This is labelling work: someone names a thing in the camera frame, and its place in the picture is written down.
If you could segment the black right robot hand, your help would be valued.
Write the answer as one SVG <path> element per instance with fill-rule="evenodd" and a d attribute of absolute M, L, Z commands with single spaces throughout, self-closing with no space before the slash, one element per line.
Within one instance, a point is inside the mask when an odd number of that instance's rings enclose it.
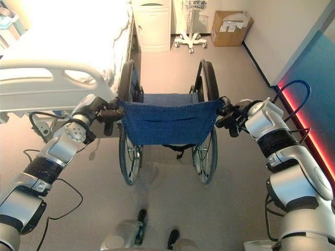
<path fill-rule="evenodd" d="M 220 97 L 223 107 L 217 109 L 216 114 L 221 116 L 220 119 L 215 123 L 217 128 L 224 127 L 229 130 L 229 134 L 232 138 L 236 138 L 239 135 L 239 127 L 237 119 L 241 116 L 239 111 L 239 105 L 232 105 L 230 99 L 226 96 Z"/>

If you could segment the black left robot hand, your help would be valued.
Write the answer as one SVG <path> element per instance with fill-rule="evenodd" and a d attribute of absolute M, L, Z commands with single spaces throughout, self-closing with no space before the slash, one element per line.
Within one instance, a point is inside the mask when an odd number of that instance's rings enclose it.
<path fill-rule="evenodd" d="M 104 135 L 111 136 L 113 133 L 114 122 L 120 120 L 123 115 L 123 109 L 118 104 L 119 98 L 114 98 L 111 102 L 102 105 L 98 109 L 96 119 L 100 123 L 104 123 Z"/>

